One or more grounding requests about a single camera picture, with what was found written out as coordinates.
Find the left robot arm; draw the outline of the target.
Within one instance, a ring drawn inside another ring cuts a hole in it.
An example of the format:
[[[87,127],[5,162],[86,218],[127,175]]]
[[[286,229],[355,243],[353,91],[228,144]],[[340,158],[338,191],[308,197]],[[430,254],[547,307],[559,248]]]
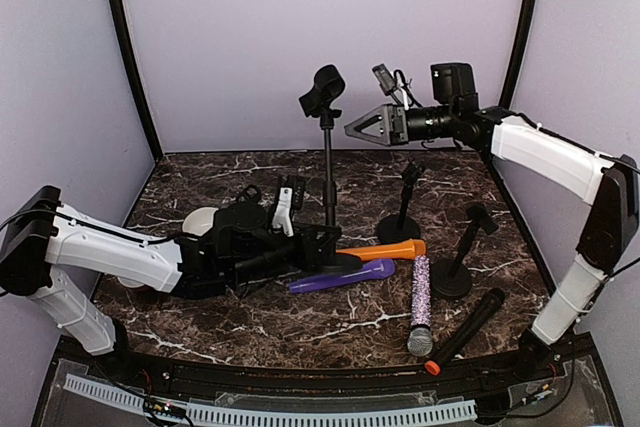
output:
[[[117,278],[170,297],[204,300],[291,266],[309,273],[341,271],[339,227],[293,221],[284,204],[273,212],[237,201],[217,209],[202,234],[157,237],[91,218],[44,186],[1,224],[1,290],[38,305],[98,366],[124,377],[138,371],[123,323],[99,310],[64,267]]]

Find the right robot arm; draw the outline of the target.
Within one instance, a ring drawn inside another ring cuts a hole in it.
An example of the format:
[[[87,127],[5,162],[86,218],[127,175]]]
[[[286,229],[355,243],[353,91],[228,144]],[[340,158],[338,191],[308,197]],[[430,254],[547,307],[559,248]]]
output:
[[[530,171],[583,207],[569,266],[518,340],[514,372],[531,376],[555,344],[595,305],[639,229],[639,169],[628,156],[581,146],[526,115],[500,107],[381,105],[345,127],[347,136],[385,147],[451,138],[488,162]]]

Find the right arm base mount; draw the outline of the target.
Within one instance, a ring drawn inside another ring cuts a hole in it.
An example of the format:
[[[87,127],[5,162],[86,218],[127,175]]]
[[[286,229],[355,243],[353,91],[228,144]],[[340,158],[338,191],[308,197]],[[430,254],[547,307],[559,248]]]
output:
[[[532,378],[551,359],[552,348],[528,327],[518,339],[513,374],[520,380]]]

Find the tall stand large clip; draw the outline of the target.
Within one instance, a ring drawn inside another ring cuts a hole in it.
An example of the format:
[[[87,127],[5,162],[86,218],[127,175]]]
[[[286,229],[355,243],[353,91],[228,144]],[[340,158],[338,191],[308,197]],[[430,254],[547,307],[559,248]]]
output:
[[[299,98],[299,103],[307,118],[317,119],[323,134],[324,146],[324,184],[323,208],[325,225],[338,226],[336,221],[337,186],[333,172],[332,132],[335,120],[342,111],[332,107],[332,103],[343,94],[346,82],[333,64],[321,67],[313,77],[310,90]],[[319,272],[322,275],[343,275],[359,271],[362,261],[353,255],[339,254],[337,244],[334,247],[319,247],[333,249],[339,256],[345,269],[342,272]]]

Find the glitter microphone silver head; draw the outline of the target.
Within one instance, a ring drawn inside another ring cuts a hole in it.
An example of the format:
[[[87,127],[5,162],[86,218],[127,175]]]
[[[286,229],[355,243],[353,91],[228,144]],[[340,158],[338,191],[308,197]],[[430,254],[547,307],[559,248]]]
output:
[[[412,268],[411,323],[407,349],[415,357],[427,357],[432,348],[430,263],[426,255],[419,255],[414,259]]]

